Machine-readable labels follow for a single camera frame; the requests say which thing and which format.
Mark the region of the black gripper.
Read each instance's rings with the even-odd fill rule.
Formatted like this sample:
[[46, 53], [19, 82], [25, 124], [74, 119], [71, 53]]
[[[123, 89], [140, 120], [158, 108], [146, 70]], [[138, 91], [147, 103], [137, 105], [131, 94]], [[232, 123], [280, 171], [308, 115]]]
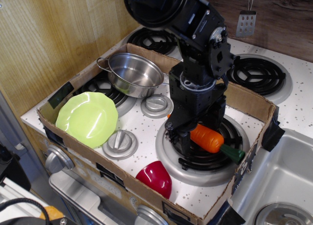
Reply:
[[174, 109], [166, 121], [165, 129], [170, 139], [174, 139], [175, 150], [183, 156], [190, 153], [190, 132], [197, 123], [217, 130], [225, 112], [227, 76], [217, 83], [209, 78], [208, 83], [200, 86], [184, 75], [182, 63], [174, 66], [169, 72], [170, 98]]

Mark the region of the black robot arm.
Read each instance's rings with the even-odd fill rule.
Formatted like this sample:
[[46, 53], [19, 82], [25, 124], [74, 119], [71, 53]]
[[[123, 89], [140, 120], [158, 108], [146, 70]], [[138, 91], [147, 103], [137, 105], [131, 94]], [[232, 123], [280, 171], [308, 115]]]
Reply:
[[225, 111], [227, 72], [234, 55], [223, 17], [206, 0], [124, 0], [142, 26], [162, 29], [176, 38], [182, 61], [169, 71], [174, 109], [165, 123], [172, 146], [190, 151], [190, 133], [203, 121], [219, 128]]

